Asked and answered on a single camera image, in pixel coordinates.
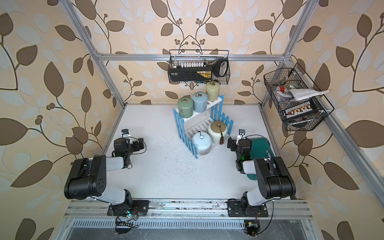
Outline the blue white wooden shelf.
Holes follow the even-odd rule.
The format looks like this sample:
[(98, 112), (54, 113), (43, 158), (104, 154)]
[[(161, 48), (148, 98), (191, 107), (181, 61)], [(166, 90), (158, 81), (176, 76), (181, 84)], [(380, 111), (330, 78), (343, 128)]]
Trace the blue white wooden shelf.
[(206, 111), (210, 110), (210, 116), (207, 118), (197, 122), (196, 124), (192, 125), (189, 128), (185, 127), (185, 123), (192, 120), (196, 116), (205, 114), (203, 113), (196, 113), (193, 112), (193, 115), (190, 118), (182, 118), (179, 114), (178, 108), (173, 109), (176, 128), (178, 130), (179, 138), (183, 141), (185, 146), (189, 149), (189, 151), (192, 153), (192, 155), (198, 159), (201, 155), (198, 154), (197, 147), (193, 143), (193, 136), (198, 133), (198, 131), (201, 132), (208, 132), (209, 126), (214, 121), (221, 121), (226, 124), (227, 127), (227, 134), (224, 135), (224, 138), (229, 137), (234, 125), (234, 121), (230, 119), (228, 115), (226, 115), (223, 112), (223, 102), (224, 102), (224, 96), (221, 95), (216, 101), (207, 101), (207, 109)]

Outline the blue tea canister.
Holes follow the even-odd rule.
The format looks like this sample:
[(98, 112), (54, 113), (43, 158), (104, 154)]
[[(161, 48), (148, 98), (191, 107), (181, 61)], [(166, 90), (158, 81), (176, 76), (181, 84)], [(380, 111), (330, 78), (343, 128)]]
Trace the blue tea canister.
[(204, 92), (197, 92), (193, 94), (194, 111), (196, 113), (203, 113), (207, 109), (208, 96)]

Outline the yellow-green tea canister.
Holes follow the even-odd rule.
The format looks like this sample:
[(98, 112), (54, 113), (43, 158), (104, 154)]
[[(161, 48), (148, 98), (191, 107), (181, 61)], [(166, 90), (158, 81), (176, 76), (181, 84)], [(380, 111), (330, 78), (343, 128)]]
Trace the yellow-green tea canister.
[(214, 102), (219, 98), (220, 93), (220, 84), (215, 81), (210, 81), (206, 83), (206, 94), (208, 101)]

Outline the green tea canister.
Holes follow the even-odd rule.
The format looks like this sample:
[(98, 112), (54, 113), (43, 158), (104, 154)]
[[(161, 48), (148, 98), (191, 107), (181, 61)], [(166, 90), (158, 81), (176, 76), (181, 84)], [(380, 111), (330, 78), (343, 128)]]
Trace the green tea canister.
[(194, 102), (189, 97), (183, 97), (178, 100), (179, 115), (184, 118), (190, 118), (194, 112)]

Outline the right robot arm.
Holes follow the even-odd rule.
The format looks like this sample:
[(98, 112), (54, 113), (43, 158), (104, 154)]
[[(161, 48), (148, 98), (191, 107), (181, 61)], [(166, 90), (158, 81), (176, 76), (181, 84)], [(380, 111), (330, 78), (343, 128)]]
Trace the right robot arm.
[(255, 175), (258, 186), (244, 192), (240, 200), (227, 201), (229, 217), (268, 217), (266, 204), (296, 194), (296, 185), (281, 157), (253, 157), (257, 139), (228, 139), (227, 148), (236, 153), (236, 168), (241, 174)]

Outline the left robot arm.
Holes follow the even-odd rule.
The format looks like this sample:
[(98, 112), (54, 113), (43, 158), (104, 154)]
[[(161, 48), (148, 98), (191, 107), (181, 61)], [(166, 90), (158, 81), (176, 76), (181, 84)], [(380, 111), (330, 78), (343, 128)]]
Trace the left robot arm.
[(77, 159), (73, 162), (67, 178), (64, 195), (69, 200), (88, 198), (109, 205), (107, 215), (115, 217), (145, 216), (149, 210), (148, 200), (133, 200), (126, 189), (118, 189), (107, 182), (107, 172), (131, 169), (131, 155), (147, 146), (143, 138), (124, 135), (114, 140), (110, 157), (96, 155), (92, 158)]

